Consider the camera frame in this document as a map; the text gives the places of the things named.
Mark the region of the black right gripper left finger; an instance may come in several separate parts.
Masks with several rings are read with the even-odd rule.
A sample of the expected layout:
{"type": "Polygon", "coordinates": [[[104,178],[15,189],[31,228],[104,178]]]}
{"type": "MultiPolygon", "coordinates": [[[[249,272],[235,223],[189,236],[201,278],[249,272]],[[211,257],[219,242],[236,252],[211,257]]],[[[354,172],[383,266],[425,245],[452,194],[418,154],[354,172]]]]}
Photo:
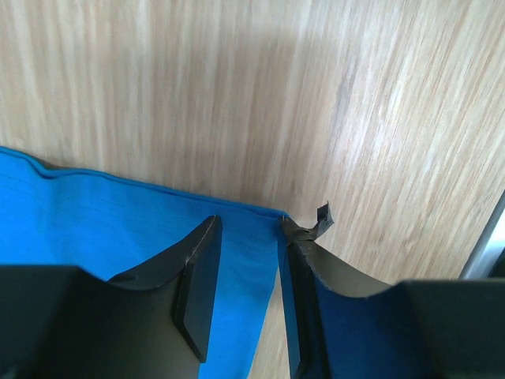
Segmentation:
{"type": "Polygon", "coordinates": [[[210,216],[109,280],[76,266],[2,266],[2,377],[197,377],[221,244],[222,221],[210,216]]]}

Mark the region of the blue t shirt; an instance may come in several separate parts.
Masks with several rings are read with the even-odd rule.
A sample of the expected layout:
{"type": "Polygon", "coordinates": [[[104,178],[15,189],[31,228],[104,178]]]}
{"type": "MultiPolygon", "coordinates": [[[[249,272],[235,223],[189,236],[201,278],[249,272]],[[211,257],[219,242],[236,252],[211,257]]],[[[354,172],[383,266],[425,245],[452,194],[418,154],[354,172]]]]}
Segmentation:
{"type": "Polygon", "coordinates": [[[85,169],[53,169],[1,150],[1,261],[77,265],[107,280],[185,237],[223,223],[202,378],[246,378],[278,268],[279,218],[261,208],[85,169]]]}

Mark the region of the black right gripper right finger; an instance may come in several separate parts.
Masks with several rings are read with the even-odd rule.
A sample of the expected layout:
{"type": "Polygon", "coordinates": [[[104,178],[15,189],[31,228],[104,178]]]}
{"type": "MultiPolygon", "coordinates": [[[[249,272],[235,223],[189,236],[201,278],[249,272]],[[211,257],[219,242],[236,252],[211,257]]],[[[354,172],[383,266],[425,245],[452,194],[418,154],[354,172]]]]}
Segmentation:
{"type": "Polygon", "coordinates": [[[290,376],[293,378],[501,378],[504,278],[403,280],[390,285],[327,251],[333,223],[279,221],[290,376]]]}

